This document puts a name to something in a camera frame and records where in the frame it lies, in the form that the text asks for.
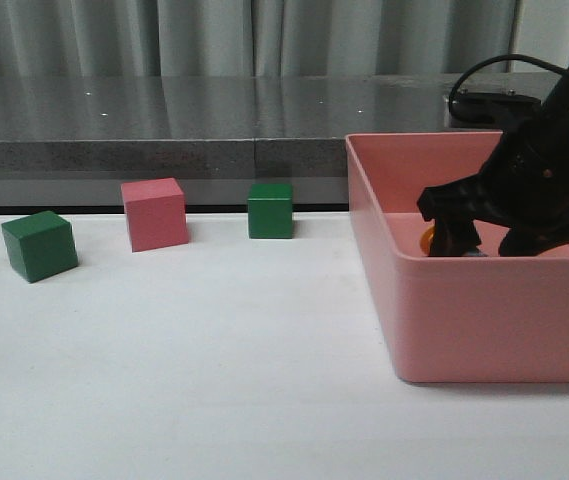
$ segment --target pink tray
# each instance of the pink tray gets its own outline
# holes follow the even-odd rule
[[[428,258],[422,189],[477,172],[498,132],[346,139],[350,210],[397,375],[411,382],[569,382],[569,246],[501,258]]]

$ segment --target curtain fold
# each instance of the curtain fold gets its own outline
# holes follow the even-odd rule
[[[518,49],[565,63],[569,2],[0,0],[0,76],[456,73]]]

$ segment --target white table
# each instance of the white table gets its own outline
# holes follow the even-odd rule
[[[35,284],[0,232],[0,480],[569,478],[569,385],[394,376],[347,213],[135,254],[66,218],[81,265]]]

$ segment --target robotic arm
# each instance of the robotic arm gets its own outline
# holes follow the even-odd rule
[[[531,59],[495,57],[473,71],[503,60]],[[502,256],[537,255],[569,243],[569,68],[538,64],[562,75],[547,99],[541,105],[529,103],[517,120],[494,102],[496,115],[512,121],[480,171],[427,187],[420,196],[417,204],[423,218],[435,220],[430,256],[478,252],[481,239],[474,220],[509,228],[499,248]],[[466,95],[458,93],[459,86],[470,73],[451,91],[449,110],[454,117],[459,117],[455,107]]]

